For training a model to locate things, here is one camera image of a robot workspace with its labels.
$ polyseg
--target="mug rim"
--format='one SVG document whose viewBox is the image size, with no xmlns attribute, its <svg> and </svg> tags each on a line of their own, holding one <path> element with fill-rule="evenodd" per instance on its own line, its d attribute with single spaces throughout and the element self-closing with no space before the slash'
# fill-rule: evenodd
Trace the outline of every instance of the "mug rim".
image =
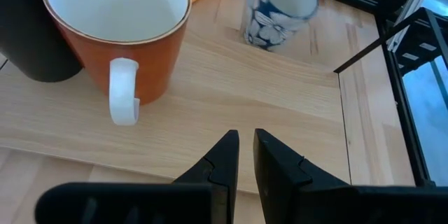
<svg viewBox="0 0 448 224">
<path fill-rule="evenodd" d="M 287 15 L 291 18 L 301 19 L 301 20 L 308 20 L 308 19 L 314 17 L 315 14 L 317 13 L 317 10 L 319 9 L 319 0 L 316 0 L 316 6 L 314 7 L 313 11 L 310 14 L 304 15 L 304 16 L 296 16 L 296 15 L 291 15 L 291 14 L 286 13 L 285 11 L 281 10 L 271 0 L 268 0 L 268 1 L 273 5 L 273 7 L 275 7 L 277 10 L 281 11 L 284 15 Z"/>
<path fill-rule="evenodd" d="M 63 25 L 65 28 L 67 28 L 70 32 L 73 32 L 79 36 L 85 37 L 87 39 L 91 39 L 94 41 L 98 41 L 98 42 L 102 42 L 102 43 L 110 43 L 110 44 L 115 44 L 115 45 L 122 45 L 122 46 L 132 46 L 132 45 L 141 45 L 141 44 L 145 44 L 145 43 L 151 43 L 154 41 L 159 41 L 160 39 L 164 39 L 166 37 L 168 37 L 169 35 L 173 34 L 174 32 L 177 32 L 187 21 L 188 16 L 190 15 L 191 12 L 191 8 L 192 8 L 192 0 L 188 0 L 188 5 L 187 5 L 187 10 L 185 11 L 182 19 L 176 23 L 176 25 L 174 25 L 170 30 L 157 35 L 155 37 L 152 38 L 147 38 L 147 39 L 142 39 L 142 40 L 138 40 L 138 41 L 113 41 L 113 40 L 108 40 L 108 39 L 103 39 L 103 38 L 98 38 L 96 36 L 91 36 L 89 34 L 86 34 L 74 27 L 72 27 L 70 24 L 66 23 L 56 12 L 55 10 L 53 10 L 53 8 L 50 5 L 50 2 L 48 0 L 43 0 L 43 3 L 45 4 L 45 7 L 47 8 L 48 12 L 52 15 L 52 17 L 61 25 Z"/>
</svg>

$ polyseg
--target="white mug handle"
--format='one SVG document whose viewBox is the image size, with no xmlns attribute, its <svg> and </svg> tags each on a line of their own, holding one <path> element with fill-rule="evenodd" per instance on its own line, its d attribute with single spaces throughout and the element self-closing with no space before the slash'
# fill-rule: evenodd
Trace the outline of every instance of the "white mug handle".
<svg viewBox="0 0 448 224">
<path fill-rule="evenodd" d="M 139 119 L 140 99 L 135 98 L 135 78 L 139 63 L 126 58 L 111 60 L 109 109 L 116 125 L 135 125 Z"/>
</svg>

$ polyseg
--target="floral pattern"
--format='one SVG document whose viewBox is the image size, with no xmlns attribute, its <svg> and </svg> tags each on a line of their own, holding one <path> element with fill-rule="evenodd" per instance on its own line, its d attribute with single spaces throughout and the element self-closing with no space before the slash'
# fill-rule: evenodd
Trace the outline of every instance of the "floral pattern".
<svg viewBox="0 0 448 224">
<path fill-rule="evenodd" d="M 265 50 L 281 45 L 307 22 L 282 13 L 269 0 L 255 0 L 247 10 L 247 18 L 246 42 Z"/>
</svg>

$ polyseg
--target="orange mug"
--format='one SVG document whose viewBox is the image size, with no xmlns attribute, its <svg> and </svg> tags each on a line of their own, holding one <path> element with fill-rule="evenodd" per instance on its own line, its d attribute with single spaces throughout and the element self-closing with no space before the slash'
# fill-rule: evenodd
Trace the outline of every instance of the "orange mug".
<svg viewBox="0 0 448 224">
<path fill-rule="evenodd" d="M 112 120 L 134 125 L 140 104 L 167 89 L 191 0 L 43 0 L 85 70 L 109 97 Z"/>
</svg>

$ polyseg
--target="blue and white cup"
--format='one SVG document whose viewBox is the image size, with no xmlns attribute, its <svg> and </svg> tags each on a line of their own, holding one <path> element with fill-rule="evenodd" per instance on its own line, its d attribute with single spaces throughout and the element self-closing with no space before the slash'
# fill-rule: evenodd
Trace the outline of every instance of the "blue and white cup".
<svg viewBox="0 0 448 224">
<path fill-rule="evenodd" d="M 319 0 L 246 0 L 248 44 L 273 50 L 292 37 L 317 12 Z"/>
</svg>

